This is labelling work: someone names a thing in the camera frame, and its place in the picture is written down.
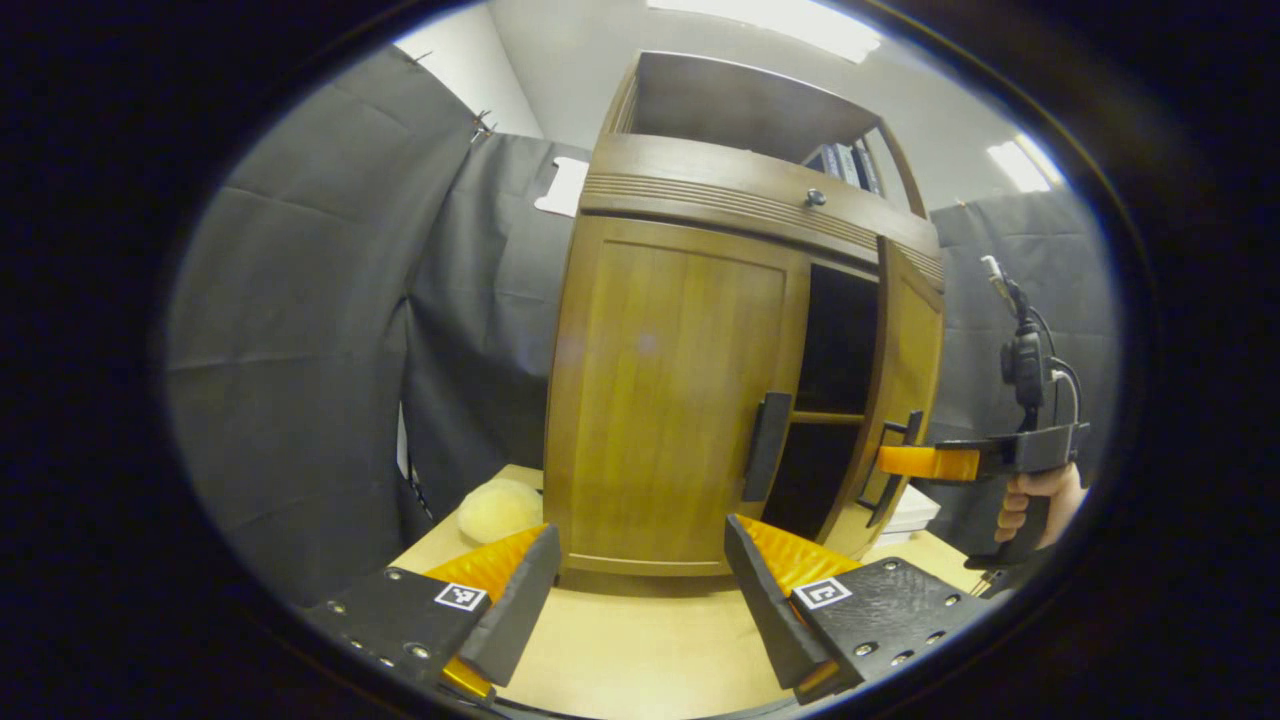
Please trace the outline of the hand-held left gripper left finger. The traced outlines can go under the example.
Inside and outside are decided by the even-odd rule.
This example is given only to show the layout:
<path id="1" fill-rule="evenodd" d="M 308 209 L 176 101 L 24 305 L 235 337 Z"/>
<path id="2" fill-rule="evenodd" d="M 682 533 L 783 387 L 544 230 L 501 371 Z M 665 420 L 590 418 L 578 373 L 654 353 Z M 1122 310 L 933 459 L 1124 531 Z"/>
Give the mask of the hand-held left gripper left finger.
<path id="1" fill-rule="evenodd" d="M 541 524 L 428 571 L 387 566 L 302 614 L 411 685 L 490 701 L 511 683 L 559 562 L 558 528 Z"/>

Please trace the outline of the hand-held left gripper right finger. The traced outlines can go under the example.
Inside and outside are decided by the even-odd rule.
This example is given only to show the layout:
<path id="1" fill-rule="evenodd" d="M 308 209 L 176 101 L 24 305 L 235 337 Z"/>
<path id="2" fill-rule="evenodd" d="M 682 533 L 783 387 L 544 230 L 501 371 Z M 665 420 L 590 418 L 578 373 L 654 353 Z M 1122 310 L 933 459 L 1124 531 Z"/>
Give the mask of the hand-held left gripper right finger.
<path id="1" fill-rule="evenodd" d="M 919 664 L 991 607 L 901 557 L 859 562 L 740 514 L 724 519 L 724 557 L 800 705 Z"/>

